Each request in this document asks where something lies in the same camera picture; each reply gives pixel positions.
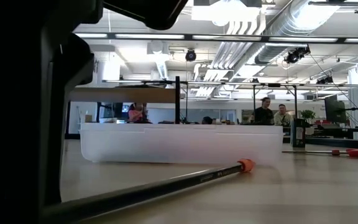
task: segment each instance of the wire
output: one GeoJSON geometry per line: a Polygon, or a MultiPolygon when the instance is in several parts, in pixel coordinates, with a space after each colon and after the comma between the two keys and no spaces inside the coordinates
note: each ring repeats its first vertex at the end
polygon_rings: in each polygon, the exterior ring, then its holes
{"type": "MultiPolygon", "coordinates": [[[[316,62],[317,66],[321,69],[321,71],[322,71],[326,76],[328,76],[327,73],[324,71],[324,69],[321,68],[321,66],[319,65],[319,63],[316,61],[316,59],[314,59],[314,57],[312,56],[312,54],[310,54],[310,57],[314,60],[314,62],[316,62]]],[[[333,84],[335,85],[335,87],[336,87],[339,91],[341,91],[341,93],[342,93],[344,96],[346,96],[346,98],[349,100],[349,102],[351,102],[355,107],[357,107],[357,105],[356,105],[355,103],[353,103],[353,101],[352,101],[334,82],[333,82],[333,84]]]]}

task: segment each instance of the black metal pole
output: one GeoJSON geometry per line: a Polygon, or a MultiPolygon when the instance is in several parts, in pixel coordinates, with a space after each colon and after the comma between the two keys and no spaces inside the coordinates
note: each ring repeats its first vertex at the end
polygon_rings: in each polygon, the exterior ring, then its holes
{"type": "Polygon", "coordinates": [[[187,102],[188,102],[188,95],[189,95],[189,84],[186,84],[186,121],[188,121],[188,118],[187,118],[187,102]]]}
{"type": "Polygon", "coordinates": [[[246,167],[245,163],[239,161],[227,167],[195,172],[160,182],[65,202],[46,208],[43,212],[44,218],[42,221],[43,223],[78,222],[85,218],[94,217],[106,212],[113,212],[120,208],[203,184],[237,172],[243,172],[247,169],[249,170],[251,167],[248,165],[246,167]]]}
{"type": "Polygon", "coordinates": [[[180,124],[180,77],[175,77],[175,124],[180,124]]]}
{"type": "Polygon", "coordinates": [[[253,85],[252,87],[253,87],[253,89],[254,89],[254,121],[255,121],[255,111],[256,111],[256,100],[255,100],[256,93],[255,93],[255,85],[253,85]]]}
{"type": "Polygon", "coordinates": [[[97,102],[97,111],[96,111],[96,122],[100,123],[100,107],[102,105],[102,102],[97,102]]]}
{"type": "Polygon", "coordinates": [[[70,112],[71,112],[71,101],[67,103],[65,138],[67,138],[68,136],[68,130],[70,125],[70,112]]]}
{"type": "Polygon", "coordinates": [[[296,94],[296,86],[293,86],[294,88],[294,97],[295,97],[295,119],[298,119],[298,97],[296,94]]]}

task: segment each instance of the orange cap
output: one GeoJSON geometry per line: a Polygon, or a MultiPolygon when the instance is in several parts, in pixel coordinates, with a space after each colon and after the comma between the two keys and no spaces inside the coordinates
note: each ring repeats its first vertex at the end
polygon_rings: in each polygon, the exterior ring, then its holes
{"type": "Polygon", "coordinates": [[[242,164],[243,172],[250,172],[255,166],[255,162],[250,159],[240,159],[237,162],[242,164]]]}
{"type": "Polygon", "coordinates": [[[334,149],[334,150],[331,151],[331,155],[333,155],[333,156],[339,156],[339,155],[341,155],[341,152],[339,152],[338,149],[334,149]]]}

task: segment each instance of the wooden table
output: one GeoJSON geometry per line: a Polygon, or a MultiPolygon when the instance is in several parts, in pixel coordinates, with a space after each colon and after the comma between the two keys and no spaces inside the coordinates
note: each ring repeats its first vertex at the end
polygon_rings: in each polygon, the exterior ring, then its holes
{"type": "MultiPolygon", "coordinates": [[[[73,200],[212,167],[97,164],[82,158],[79,141],[69,141],[62,197],[73,200]]],[[[282,154],[276,167],[257,166],[251,174],[232,175],[83,223],[358,224],[358,159],[282,154]]]]}

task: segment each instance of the translucent plastic bin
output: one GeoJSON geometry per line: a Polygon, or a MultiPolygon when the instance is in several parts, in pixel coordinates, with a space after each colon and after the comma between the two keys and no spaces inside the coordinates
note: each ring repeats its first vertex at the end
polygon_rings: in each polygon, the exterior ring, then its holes
{"type": "Polygon", "coordinates": [[[253,159],[274,165],[280,126],[197,124],[81,124],[81,151],[93,162],[227,164],[253,159]]]}

